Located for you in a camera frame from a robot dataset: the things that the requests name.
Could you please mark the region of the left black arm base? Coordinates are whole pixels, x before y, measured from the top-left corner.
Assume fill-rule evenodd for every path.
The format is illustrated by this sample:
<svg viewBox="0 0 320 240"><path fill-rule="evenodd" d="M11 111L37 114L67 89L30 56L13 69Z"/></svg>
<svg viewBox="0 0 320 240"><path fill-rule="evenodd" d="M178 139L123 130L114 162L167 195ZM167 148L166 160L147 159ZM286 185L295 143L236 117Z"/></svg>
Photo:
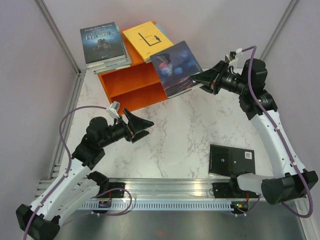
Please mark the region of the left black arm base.
<svg viewBox="0 0 320 240"><path fill-rule="evenodd" d="M125 192L117 188L125 189L126 183L108 182L103 184L102 186L99 187L98 198L105 198L108 200L113 198L123 198L125 195Z"/></svg>

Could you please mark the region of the grey book with barcode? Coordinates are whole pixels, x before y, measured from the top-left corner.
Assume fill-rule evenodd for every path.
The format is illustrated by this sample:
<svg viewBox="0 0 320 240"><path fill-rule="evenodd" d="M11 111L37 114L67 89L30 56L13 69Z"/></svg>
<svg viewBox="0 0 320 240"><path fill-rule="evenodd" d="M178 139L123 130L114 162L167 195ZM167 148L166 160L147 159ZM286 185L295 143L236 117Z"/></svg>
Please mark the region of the grey book with barcode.
<svg viewBox="0 0 320 240"><path fill-rule="evenodd" d="M131 59L123 58L119 60L114 60L110 62L106 62L97 66L90 67L89 70L92 72L95 70L105 69L105 68L117 68L120 66L130 65L132 63Z"/></svg>

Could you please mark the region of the green fantasy cover book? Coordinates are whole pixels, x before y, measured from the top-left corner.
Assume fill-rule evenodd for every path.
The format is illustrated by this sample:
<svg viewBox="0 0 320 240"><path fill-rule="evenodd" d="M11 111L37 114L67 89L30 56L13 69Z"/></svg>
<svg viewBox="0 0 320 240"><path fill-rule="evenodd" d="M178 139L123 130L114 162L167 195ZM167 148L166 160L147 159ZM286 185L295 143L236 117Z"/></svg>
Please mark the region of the green fantasy cover book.
<svg viewBox="0 0 320 240"><path fill-rule="evenodd" d="M130 66L131 65L128 64L128 65L123 65L123 66L114 67L114 68L103 68L103 69L94 70L93 73L96 75L102 74L102 73L109 73L109 72L114 72L114 71L126 69L126 68L129 68Z"/></svg>

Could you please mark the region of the black book with barcode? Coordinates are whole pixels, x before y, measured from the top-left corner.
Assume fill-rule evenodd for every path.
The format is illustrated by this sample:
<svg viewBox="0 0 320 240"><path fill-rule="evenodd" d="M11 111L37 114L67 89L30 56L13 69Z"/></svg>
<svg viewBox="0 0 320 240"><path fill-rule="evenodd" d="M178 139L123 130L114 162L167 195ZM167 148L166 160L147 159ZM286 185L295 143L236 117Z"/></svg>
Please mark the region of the black book with barcode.
<svg viewBox="0 0 320 240"><path fill-rule="evenodd" d="M255 174L255 151L211 144L208 173L225 177L245 173Z"/></svg>

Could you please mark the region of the yellow book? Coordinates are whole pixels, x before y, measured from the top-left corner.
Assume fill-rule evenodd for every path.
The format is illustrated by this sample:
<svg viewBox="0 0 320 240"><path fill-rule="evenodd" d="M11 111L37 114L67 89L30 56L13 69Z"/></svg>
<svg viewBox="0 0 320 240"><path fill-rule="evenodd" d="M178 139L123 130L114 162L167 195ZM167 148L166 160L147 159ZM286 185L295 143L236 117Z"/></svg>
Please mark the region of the yellow book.
<svg viewBox="0 0 320 240"><path fill-rule="evenodd" d="M145 63L152 55L174 45L152 21L128 28L123 34Z"/></svg>

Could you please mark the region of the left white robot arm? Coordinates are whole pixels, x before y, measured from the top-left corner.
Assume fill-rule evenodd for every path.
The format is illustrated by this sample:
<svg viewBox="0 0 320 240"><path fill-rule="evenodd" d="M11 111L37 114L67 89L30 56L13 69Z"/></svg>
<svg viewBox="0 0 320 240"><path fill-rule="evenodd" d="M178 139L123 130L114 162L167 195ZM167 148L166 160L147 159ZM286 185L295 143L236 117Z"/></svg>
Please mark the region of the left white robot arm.
<svg viewBox="0 0 320 240"><path fill-rule="evenodd" d="M118 103L107 109L113 116L109 125L104 117L90 120L80 144L68 155L65 170L29 205L16 210L23 238L53 240L67 219L91 198L103 198L111 189L109 179L94 167L105 156L104 148L121 140L135 143L149 134L154 123L124 109L127 121L118 115Z"/></svg>

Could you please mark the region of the purple nebula cover book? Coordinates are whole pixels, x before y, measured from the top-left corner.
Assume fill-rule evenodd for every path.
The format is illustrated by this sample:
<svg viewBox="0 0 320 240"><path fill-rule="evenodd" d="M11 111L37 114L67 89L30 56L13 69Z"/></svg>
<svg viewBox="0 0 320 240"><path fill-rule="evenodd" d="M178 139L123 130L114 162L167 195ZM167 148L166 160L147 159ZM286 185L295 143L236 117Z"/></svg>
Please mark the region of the purple nebula cover book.
<svg viewBox="0 0 320 240"><path fill-rule="evenodd" d="M150 57L168 99L202 86L191 76L203 70L185 41Z"/></svg>

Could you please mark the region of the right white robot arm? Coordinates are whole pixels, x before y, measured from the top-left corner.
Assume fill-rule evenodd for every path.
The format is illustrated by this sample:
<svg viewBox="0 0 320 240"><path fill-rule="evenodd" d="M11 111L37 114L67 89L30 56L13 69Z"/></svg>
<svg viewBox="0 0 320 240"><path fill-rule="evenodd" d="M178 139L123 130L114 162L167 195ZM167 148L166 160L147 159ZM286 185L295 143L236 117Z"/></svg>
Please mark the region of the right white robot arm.
<svg viewBox="0 0 320 240"><path fill-rule="evenodd" d="M239 96L239 105L256 128L272 166L272 176L239 173L228 184L228 191L240 197L246 191L263 195L271 204L284 203L303 197L311 198L310 190L318 182L317 173L308 171L296 155L285 134L278 107L272 95L265 90L268 75L266 64L260 59L247 60L241 74L229 71L226 61L192 75L211 94L221 89Z"/></svg>

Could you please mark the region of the dark blue Wuthering Heights book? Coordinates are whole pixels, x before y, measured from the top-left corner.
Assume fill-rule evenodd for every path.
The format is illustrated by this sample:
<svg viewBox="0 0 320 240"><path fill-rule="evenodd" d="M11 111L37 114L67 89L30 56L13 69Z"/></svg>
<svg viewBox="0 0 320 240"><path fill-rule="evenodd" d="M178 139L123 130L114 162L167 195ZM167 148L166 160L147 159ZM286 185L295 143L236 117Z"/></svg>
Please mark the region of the dark blue Wuthering Heights book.
<svg viewBox="0 0 320 240"><path fill-rule="evenodd" d="M121 60L126 56L115 22L80 29L84 59L88 68Z"/></svg>

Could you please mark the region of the light blue thin book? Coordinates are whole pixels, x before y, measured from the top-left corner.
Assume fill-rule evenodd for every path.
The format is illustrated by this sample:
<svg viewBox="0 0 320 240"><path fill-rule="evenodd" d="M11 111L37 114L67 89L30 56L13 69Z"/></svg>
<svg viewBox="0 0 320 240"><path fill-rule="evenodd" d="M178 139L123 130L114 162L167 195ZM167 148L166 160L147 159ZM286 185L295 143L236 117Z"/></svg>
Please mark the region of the light blue thin book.
<svg viewBox="0 0 320 240"><path fill-rule="evenodd" d="M143 58L146 63L151 61L151 55L159 53L172 45L172 42L158 23L147 22L139 33L145 44Z"/></svg>

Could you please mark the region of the teal ocean cover book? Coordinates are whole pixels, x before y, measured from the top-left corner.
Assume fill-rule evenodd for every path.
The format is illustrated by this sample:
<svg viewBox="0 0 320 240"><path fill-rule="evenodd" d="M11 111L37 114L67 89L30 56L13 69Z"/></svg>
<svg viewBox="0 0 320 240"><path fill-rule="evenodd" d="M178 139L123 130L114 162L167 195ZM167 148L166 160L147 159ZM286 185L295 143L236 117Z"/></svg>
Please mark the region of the teal ocean cover book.
<svg viewBox="0 0 320 240"><path fill-rule="evenodd" d="M83 46L86 66L113 66L128 61L128 53L119 30L103 30L85 37Z"/></svg>

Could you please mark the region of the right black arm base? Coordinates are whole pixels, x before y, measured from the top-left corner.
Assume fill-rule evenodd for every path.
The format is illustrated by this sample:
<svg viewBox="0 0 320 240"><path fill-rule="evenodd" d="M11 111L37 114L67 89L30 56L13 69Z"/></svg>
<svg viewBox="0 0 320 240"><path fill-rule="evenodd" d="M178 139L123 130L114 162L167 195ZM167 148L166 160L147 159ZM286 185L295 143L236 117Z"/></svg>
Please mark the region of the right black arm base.
<svg viewBox="0 0 320 240"><path fill-rule="evenodd" d="M213 182L213 195L217 199L256 199L258 195L251 191L234 190L229 182Z"/></svg>

